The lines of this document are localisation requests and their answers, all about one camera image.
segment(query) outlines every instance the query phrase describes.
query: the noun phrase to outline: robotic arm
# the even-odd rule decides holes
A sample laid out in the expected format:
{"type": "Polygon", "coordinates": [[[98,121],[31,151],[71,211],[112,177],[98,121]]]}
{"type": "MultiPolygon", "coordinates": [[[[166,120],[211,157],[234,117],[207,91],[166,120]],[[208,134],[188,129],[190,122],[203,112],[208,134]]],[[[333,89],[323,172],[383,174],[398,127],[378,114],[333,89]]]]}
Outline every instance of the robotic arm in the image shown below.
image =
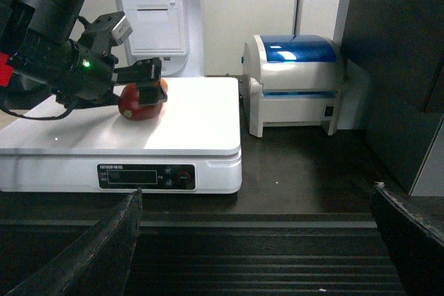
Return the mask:
{"type": "MultiPolygon", "coordinates": [[[[115,85],[136,83],[141,105],[164,102],[159,58],[141,60],[133,66],[115,68],[111,54],[132,33],[123,12],[101,15],[89,23],[79,17],[84,0],[0,0],[0,86],[20,75],[51,87],[56,101],[67,111],[116,105],[115,85]],[[76,20],[85,31],[75,42],[69,39],[76,20]]],[[[15,116],[4,105],[0,110],[15,116]]]]}

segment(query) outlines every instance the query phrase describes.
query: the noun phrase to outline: label printer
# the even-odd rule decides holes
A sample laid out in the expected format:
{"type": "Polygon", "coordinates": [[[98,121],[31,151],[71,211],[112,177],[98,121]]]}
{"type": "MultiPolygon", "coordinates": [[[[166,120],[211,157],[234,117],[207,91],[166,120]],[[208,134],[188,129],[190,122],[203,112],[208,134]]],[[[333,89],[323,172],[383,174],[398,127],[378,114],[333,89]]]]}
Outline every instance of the label printer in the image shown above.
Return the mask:
{"type": "Polygon", "coordinates": [[[241,95],[252,135],[264,126],[321,125],[336,132],[345,65],[317,35],[254,35],[245,43],[241,95]]]}

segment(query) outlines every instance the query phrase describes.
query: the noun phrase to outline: digital display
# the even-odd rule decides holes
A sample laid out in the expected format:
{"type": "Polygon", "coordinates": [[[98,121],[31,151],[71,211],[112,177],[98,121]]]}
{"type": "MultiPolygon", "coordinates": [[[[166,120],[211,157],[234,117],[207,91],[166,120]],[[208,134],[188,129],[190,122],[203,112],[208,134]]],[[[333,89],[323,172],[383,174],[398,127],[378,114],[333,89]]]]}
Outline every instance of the digital display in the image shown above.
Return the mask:
{"type": "Polygon", "coordinates": [[[192,164],[98,164],[97,176],[101,189],[196,189],[192,164]]]}
{"type": "Polygon", "coordinates": [[[109,184],[157,184],[157,172],[152,170],[108,170],[109,184]]]}

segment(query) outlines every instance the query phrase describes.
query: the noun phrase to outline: scale platform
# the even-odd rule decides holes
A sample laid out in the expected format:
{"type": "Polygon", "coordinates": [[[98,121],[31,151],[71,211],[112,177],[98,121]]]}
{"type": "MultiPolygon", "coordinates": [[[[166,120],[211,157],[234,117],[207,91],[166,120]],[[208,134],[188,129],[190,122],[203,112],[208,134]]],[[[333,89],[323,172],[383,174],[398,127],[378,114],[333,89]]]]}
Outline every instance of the scale platform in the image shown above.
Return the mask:
{"type": "MultiPolygon", "coordinates": [[[[17,119],[0,131],[0,191],[234,193],[242,183],[234,78],[167,78],[168,101],[146,121],[117,106],[58,121],[17,119]]],[[[115,89],[119,94],[123,87],[115,89]]],[[[52,96],[27,113],[65,109],[52,96]]]]}

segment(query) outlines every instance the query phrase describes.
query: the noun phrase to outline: control button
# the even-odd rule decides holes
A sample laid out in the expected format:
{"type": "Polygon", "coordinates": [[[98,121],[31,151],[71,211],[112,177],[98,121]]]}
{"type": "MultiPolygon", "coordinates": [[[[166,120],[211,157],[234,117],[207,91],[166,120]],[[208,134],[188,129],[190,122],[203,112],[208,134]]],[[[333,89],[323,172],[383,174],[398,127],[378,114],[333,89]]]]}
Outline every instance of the control button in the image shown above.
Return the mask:
{"type": "Polygon", "coordinates": [[[165,180],[165,187],[171,188],[174,186],[174,182],[172,180],[165,180]]]}
{"type": "Polygon", "coordinates": [[[180,171],[178,173],[178,181],[181,184],[188,184],[191,182],[191,175],[187,171],[180,171]]]}

